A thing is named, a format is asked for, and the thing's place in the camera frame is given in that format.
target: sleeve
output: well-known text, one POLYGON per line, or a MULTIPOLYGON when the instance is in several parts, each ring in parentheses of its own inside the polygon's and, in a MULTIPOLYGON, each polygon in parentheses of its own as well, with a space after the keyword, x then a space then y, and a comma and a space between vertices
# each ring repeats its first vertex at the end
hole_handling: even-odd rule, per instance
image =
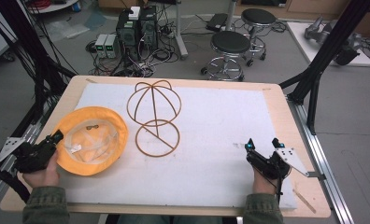
POLYGON ((22 223, 69 223, 65 189, 58 187, 42 187, 33 189, 30 199, 22 211, 22 223))
POLYGON ((245 224, 284 223, 275 196, 272 194, 250 194, 247 197, 243 222, 245 224))

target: copper wire frame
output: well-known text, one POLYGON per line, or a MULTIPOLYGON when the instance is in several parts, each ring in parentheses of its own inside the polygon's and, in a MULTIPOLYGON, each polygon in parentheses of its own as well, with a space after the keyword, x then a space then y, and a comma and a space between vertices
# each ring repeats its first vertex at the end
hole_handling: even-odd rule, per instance
POLYGON ((179 114, 179 112, 181 111, 181 108, 182 108, 182 102, 181 102, 181 99, 180 99, 179 95, 175 91, 173 91, 173 88, 172 88, 171 84, 168 81, 166 81, 166 80, 160 80, 160 81, 157 81, 157 82, 155 82, 153 84, 149 84, 147 82, 138 82, 135 85, 135 92, 130 96, 129 100, 127 101, 127 106, 126 107, 127 107, 127 114, 129 115, 129 117, 134 122, 136 122, 137 124, 141 125, 141 127, 138 129, 138 131, 137 131, 137 133, 135 135, 135 144, 136 144, 137 148, 142 153, 144 153, 145 155, 150 156, 150 157, 163 157, 163 156, 166 156, 166 155, 172 153, 174 150, 176 150, 176 148, 179 145, 180 134, 179 134, 179 130, 176 127, 176 125, 174 125, 171 121, 173 121, 174 119, 176 119, 178 117, 178 114, 179 114), (143 88, 140 88, 139 89, 138 87, 140 85, 145 85, 146 87, 143 87, 143 88), (178 109, 178 111, 176 110, 176 108, 174 107, 174 105, 172 104, 172 102, 168 99, 168 97, 161 90, 159 90, 160 88, 169 90, 169 91, 173 92, 177 96, 178 101, 179 101, 179 109, 178 109), (141 97, 139 98, 139 100, 138 100, 138 102, 136 104, 134 114, 132 114, 132 113, 130 113, 129 104, 130 104, 131 100, 133 99, 133 97, 137 93, 139 93, 141 91, 144 91, 144 92, 142 93, 141 97), (146 94, 149 91, 151 91, 151 96, 152 96, 153 117, 154 117, 154 119, 152 119, 152 120, 150 120, 148 122, 142 123, 142 122, 140 122, 140 121, 137 120, 136 115, 137 115, 137 111, 139 109, 139 105, 141 104, 141 101, 144 99, 144 97, 146 96, 146 94), (175 115, 173 118, 171 118, 171 119, 158 119, 158 115, 157 115, 157 112, 156 112, 155 91, 159 92, 162 95, 162 97, 170 104, 171 108, 173 109, 174 115, 175 115), (178 140, 177 140, 177 142, 175 143, 174 146, 172 146, 169 143, 167 143, 166 141, 164 141, 162 139, 162 137, 160 136, 160 134, 159 134, 159 127, 161 127, 163 125, 166 125, 166 124, 169 124, 172 127, 174 127, 174 129, 177 132, 178 140), (156 128, 156 133, 152 132, 149 128, 156 128), (148 131, 152 135, 154 135, 162 143, 164 143, 165 145, 167 145, 168 147, 170 147, 171 150, 168 151, 168 152, 166 152, 166 153, 164 153, 164 154, 154 155, 154 154, 148 153, 145 149, 141 148, 141 146, 138 144, 138 134, 143 129, 146 130, 146 131, 148 131))

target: metal stool legs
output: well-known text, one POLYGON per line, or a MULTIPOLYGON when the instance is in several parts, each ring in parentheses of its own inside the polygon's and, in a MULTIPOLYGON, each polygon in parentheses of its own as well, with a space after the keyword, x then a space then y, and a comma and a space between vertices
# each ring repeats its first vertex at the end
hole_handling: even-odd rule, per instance
POLYGON ((244 79, 243 69, 233 58, 221 56, 211 60, 206 67, 202 68, 202 74, 208 74, 208 79, 217 79, 222 81, 232 81, 244 79))
POLYGON ((262 55, 260 56, 260 60, 264 60, 266 58, 266 44, 256 36, 256 27, 252 27, 252 29, 249 31, 249 42, 251 44, 251 48, 249 48, 250 56, 249 59, 245 57, 245 60, 247 61, 246 65, 248 67, 252 66, 254 62, 254 56, 256 52, 263 51, 262 55))

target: gray floor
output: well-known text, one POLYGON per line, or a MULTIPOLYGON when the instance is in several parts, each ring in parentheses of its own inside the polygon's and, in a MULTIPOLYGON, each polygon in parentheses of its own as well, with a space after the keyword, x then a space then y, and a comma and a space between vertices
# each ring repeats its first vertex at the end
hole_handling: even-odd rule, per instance
MULTIPOLYGON (((66 21, 71 25, 84 23, 95 16, 91 9, 81 13, 62 10, 52 13, 47 21, 66 21)), ((198 20, 183 19, 185 24, 198 20)), ((98 34, 114 32, 116 21, 100 20, 102 26, 75 39, 63 39, 54 44, 80 74, 93 69, 93 59, 85 46, 98 34)), ((202 22, 191 27, 204 32, 202 22)), ((184 35, 189 51, 185 61, 158 65, 153 77, 206 79, 200 69, 217 54, 210 48, 211 35, 184 35)), ((291 34, 271 32, 263 40, 268 43, 265 61, 255 60, 250 68, 243 66, 246 82, 280 83, 307 68, 308 62, 291 34)), ((19 61, 0 62, 0 148, 11 135, 34 101, 34 84, 19 61)), ((290 93, 293 87, 284 90, 290 93)), ((333 169, 355 223, 370 223, 370 67, 329 66, 320 81, 316 116, 318 138, 333 169)), ((97 223, 97 214, 72 214, 71 223, 97 223)), ((286 223, 337 223, 329 218, 285 218, 286 223)), ((21 214, 0 210, 0 223, 20 223, 21 214)))

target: metal frame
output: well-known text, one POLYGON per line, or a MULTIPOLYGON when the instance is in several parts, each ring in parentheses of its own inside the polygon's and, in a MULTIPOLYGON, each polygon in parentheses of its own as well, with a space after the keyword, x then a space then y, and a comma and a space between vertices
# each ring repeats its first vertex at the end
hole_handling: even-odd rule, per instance
POLYGON ((181 0, 177 0, 177 29, 175 31, 175 37, 180 52, 180 59, 185 60, 188 57, 188 51, 186 50, 185 43, 181 36, 181 0))
POLYGON ((298 105, 303 104, 305 97, 310 92, 307 127, 313 134, 316 134, 315 117, 321 76, 331 60, 341 51, 343 44, 354 31, 357 24, 363 19, 369 8, 370 0, 350 1, 309 67, 301 74, 279 84, 281 89, 285 89, 298 82, 295 90, 288 95, 289 100, 294 101, 298 105))
POLYGON ((345 199, 340 192, 340 189, 334 179, 334 174, 322 150, 319 138, 309 130, 307 126, 307 112, 303 105, 297 105, 294 102, 289 102, 292 105, 302 129, 304 130, 305 138, 309 146, 309 151, 313 156, 313 162, 320 174, 320 182, 324 186, 329 203, 333 207, 336 217, 340 223, 351 224, 354 223, 351 213, 346 205, 345 199))
MULTIPOLYGON (((45 112, 47 110, 49 110, 49 107, 47 104, 45 104, 45 112)), ((25 139, 26 142, 29 142, 31 144, 33 144, 36 141, 37 137, 39 136, 40 132, 43 129, 44 117, 40 118, 36 124, 31 124, 32 118, 34 117, 33 116, 34 111, 35 107, 32 106, 28 114, 22 120, 21 124, 19 124, 17 131, 15 131, 15 133, 12 134, 12 136, 13 135, 21 136, 25 139), (27 125, 27 128, 25 130, 22 127, 24 125, 27 125)), ((11 172, 11 168, 13 166, 14 161, 15 157, 13 155, 10 155, 2 162, 2 164, 0 164, 0 169, 11 172)), ((7 188, 7 184, 0 179, 0 192, 2 191, 3 188, 7 188)))

